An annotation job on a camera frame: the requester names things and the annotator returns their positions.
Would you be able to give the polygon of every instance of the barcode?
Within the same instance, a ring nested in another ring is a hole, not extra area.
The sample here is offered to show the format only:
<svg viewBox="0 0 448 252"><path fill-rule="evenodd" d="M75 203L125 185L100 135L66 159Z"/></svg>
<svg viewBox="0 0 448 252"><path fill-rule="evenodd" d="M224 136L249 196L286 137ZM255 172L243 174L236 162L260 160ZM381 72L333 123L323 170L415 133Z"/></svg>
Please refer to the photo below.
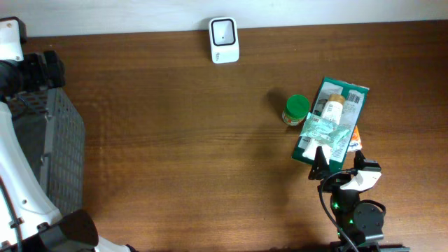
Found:
<svg viewBox="0 0 448 252"><path fill-rule="evenodd" d="M349 93L349 98L347 98L347 101L349 101L349 102L354 102L354 103L358 103L359 102L359 96L358 95L356 95L356 94L352 94L352 93Z"/></svg>

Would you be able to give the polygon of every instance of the white wall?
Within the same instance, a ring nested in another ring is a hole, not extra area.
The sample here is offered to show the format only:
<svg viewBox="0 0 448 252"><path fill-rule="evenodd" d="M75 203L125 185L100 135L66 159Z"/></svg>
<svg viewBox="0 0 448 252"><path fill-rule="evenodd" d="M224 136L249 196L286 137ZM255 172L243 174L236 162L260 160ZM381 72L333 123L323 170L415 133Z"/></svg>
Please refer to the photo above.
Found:
<svg viewBox="0 0 448 252"><path fill-rule="evenodd" d="M29 36L206 29L229 15L239 28L448 19L448 0L0 0Z"/></svg>

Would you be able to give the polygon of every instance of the white wall-mounted device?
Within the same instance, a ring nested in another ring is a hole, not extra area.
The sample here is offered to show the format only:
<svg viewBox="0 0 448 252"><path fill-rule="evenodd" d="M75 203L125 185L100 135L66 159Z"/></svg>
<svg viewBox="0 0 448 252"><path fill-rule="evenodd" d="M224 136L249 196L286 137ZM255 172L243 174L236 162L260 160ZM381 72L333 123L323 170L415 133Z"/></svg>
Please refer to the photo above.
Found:
<svg viewBox="0 0 448 252"><path fill-rule="evenodd" d="M237 23L231 17L217 17L209 22L211 60L213 63L236 62L239 59Z"/></svg>

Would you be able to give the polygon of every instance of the green bottle cap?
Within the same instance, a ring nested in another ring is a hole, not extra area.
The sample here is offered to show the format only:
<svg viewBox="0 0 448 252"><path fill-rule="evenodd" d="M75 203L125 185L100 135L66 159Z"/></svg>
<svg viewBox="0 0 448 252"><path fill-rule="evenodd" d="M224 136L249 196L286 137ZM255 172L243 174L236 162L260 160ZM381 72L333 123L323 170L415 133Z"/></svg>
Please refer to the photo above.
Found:
<svg viewBox="0 0 448 252"><path fill-rule="evenodd" d="M309 101L306 97L294 94L286 102L285 114L294 119L302 119L309 111Z"/></svg>

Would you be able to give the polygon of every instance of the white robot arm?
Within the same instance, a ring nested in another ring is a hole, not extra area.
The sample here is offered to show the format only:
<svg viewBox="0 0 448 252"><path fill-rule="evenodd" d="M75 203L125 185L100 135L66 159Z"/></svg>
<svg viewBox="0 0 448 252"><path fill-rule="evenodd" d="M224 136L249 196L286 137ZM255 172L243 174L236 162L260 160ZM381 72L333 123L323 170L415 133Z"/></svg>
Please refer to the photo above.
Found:
<svg viewBox="0 0 448 252"><path fill-rule="evenodd" d="M99 237L83 210L62 216L42 191L22 152L4 97L19 90L7 75L8 67L13 69L24 59L24 28L15 17L0 20L0 251L35 251L37 244L42 246L40 251L135 251Z"/></svg>

